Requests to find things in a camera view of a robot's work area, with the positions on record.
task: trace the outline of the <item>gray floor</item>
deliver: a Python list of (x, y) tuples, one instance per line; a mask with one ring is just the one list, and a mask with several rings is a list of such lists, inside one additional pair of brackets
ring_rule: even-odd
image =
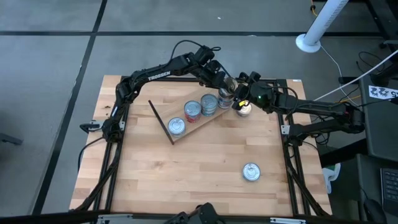
[[(92, 30), (100, 4), (100, 0), (0, 0), (0, 30)], [(305, 32), (314, 19), (309, 5), (307, 0), (108, 0), (99, 29)], [(375, 32), (377, 27), (364, 4), (352, 3), (329, 31)], [(0, 216), (30, 212), (88, 38), (0, 36), (0, 132), (24, 139), (21, 146), (0, 144)], [(231, 74), (257, 71), (267, 78), (301, 79), (308, 99), (338, 86), (333, 61), (323, 51), (301, 52), (295, 37), (97, 37), (43, 212), (68, 210), (78, 152), (86, 142), (78, 125), (91, 119), (103, 75), (129, 75), (166, 62), (182, 39), (222, 47), (216, 58)], [(358, 52), (388, 54), (378, 49), (380, 41), (329, 37), (322, 44), (343, 75), (358, 76)], [(195, 46), (182, 44), (176, 54), (194, 50)], [(324, 100), (341, 97), (339, 92)], [(329, 145), (341, 147), (361, 136), (335, 133)]]

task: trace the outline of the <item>wooden table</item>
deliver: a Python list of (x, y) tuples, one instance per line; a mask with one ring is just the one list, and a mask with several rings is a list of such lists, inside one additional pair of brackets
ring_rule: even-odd
[[(93, 119), (105, 120), (114, 102), (114, 88), (121, 77), (104, 76)], [(300, 80), (287, 80), (304, 99)], [(253, 106), (247, 118), (234, 110), (215, 118), (173, 146), (160, 127), (148, 100), (157, 109), (200, 87), (195, 82), (150, 82), (131, 105), (112, 212), (191, 212), (210, 202), (220, 215), (291, 216), (289, 189), (277, 115)], [(294, 114), (295, 123), (308, 124), (307, 114)], [(90, 133), (87, 142), (100, 137)], [(79, 206), (98, 182), (106, 142), (86, 149), (70, 208)], [(324, 210), (331, 213), (318, 153), (300, 147), (305, 182)], [(247, 182), (242, 168), (255, 162), (261, 169), (257, 182)], [(296, 187), (298, 207), (302, 201)], [(106, 194), (102, 196), (104, 207)]]

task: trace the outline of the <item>wooden board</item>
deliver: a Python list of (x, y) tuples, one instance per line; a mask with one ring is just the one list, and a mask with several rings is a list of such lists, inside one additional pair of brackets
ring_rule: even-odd
[[(112, 107), (119, 80), (120, 76), (104, 77), (94, 119), (104, 120), (110, 114), (111, 108), (106, 106)], [(301, 82), (289, 80), (288, 85), (305, 98)], [(199, 88), (190, 82), (150, 82), (142, 88), (127, 120), (111, 210), (175, 214), (210, 202), (222, 215), (291, 216), (275, 113), (266, 114), (254, 106), (247, 118), (241, 118), (229, 110), (174, 146), (170, 144), (147, 101), (156, 108), (167, 108)], [(297, 113), (294, 120), (304, 124), (310, 117)], [(91, 133), (88, 142), (98, 136), (101, 133)], [(96, 185), (105, 145), (100, 141), (86, 149), (70, 208), (79, 206)], [(317, 151), (304, 144), (300, 153), (309, 191), (331, 213)], [(247, 162), (260, 167), (257, 182), (243, 179), (241, 170)], [(302, 211), (298, 189), (297, 198)]]
[(165, 107), (164, 109), (157, 110), (159, 117), (161, 118), (164, 126), (168, 128), (168, 123), (172, 118), (182, 118), (185, 122), (185, 133), (182, 136), (175, 137), (171, 135), (171, 138), (173, 142), (176, 142), (179, 139), (184, 138), (194, 130), (202, 127), (204, 124), (206, 124), (209, 121), (213, 121), (216, 117), (219, 115), (227, 112), (229, 109), (221, 109), (217, 106), (216, 112), (213, 116), (201, 116), (200, 119), (196, 123), (189, 123), (187, 119), (185, 118), (185, 113), (184, 113), (184, 105), (186, 102), (193, 100), (197, 101), (200, 103), (200, 100), (203, 95), (205, 94), (213, 94), (216, 97), (218, 96), (218, 90), (211, 89), (211, 88), (206, 88), (206, 87), (201, 87), (198, 88), (197, 91), (194, 91), (193, 93), (190, 93), (188, 95), (180, 97), (178, 100), (174, 101), (173, 103), (170, 103)]

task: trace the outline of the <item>silver can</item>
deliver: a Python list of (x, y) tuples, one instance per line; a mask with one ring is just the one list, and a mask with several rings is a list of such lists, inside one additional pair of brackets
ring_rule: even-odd
[(213, 116), (217, 110), (217, 97), (213, 94), (205, 94), (200, 100), (201, 113), (204, 116)]
[(232, 105), (233, 97), (234, 95), (228, 93), (225, 89), (220, 88), (218, 90), (218, 106), (221, 109), (228, 109)]
[(196, 123), (200, 118), (201, 105), (196, 101), (188, 101), (184, 105), (185, 118), (189, 123)]
[(181, 118), (172, 118), (168, 127), (170, 134), (174, 137), (181, 137), (185, 134), (185, 123)]
[(250, 112), (251, 112), (251, 104), (247, 100), (245, 100), (245, 105), (242, 106), (240, 110), (236, 111), (236, 113), (242, 117), (249, 116)]
[(252, 162), (244, 165), (243, 177), (248, 181), (256, 181), (260, 178), (260, 167)]

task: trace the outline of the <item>white cable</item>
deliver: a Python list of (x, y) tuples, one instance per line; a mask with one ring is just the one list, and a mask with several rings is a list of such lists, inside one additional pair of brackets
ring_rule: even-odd
[[(323, 48), (323, 46), (321, 45), (321, 48), (323, 49), (323, 51), (325, 51), (325, 53), (334, 61), (334, 63), (337, 65), (338, 68), (338, 73), (340, 73), (340, 77), (343, 77), (343, 75), (341, 74), (341, 70), (340, 70), (340, 66), (338, 65), (338, 63), (336, 62), (336, 60), (326, 51), (325, 48)], [(344, 90), (341, 88), (341, 84), (340, 84), (340, 90), (344, 93), (344, 95), (347, 97), (347, 99), (350, 100), (350, 102), (352, 102), (354, 105), (359, 106), (358, 104), (356, 104), (348, 95), (346, 92), (344, 92)]]
[(345, 84), (345, 85), (342, 85), (341, 87), (339, 87), (339, 88), (337, 88), (337, 89), (335, 89), (335, 90), (332, 90), (332, 91), (328, 92), (327, 94), (325, 94), (325, 95), (323, 95), (323, 96), (320, 96), (320, 97), (316, 98), (314, 101), (320, 100), (320, 99), (322, 99), (323, 97), (328, 96), (328, 95), (334, 93), (335, 91), (340, 90), (340, 89), (342, 89), (342, 88), (344, 88), (344, 87), (346, 87), (346, 86), (352, 84), (353, 82), (360, 80), (360, 79), (363, 78), (365, 75), (367, 75), (367, 74), (373, 72), (373, 70), (375, 70), (378, 66), (380, 66), (380, 65), (382, 65), (384, 62), (388, 61), (388, 60), (389, 60), (392, 56), (394, 56), (396, 53), (398, 53), (398, 50), (394, 51), (392, 54), (390, 54), (388, 57), (386, 57), (383, 61), (381, 61), (380, 63), (378, 63), (375, 67), (371, 68), (369, 71), (367, 71), (367, 72), (365, 72), (364, 74), (362, 74), (360, 77), (358, 77), (358, 78), (356, 78), (356, 79), (350, 81), (349, 83), (347, 83), (347, 84)]

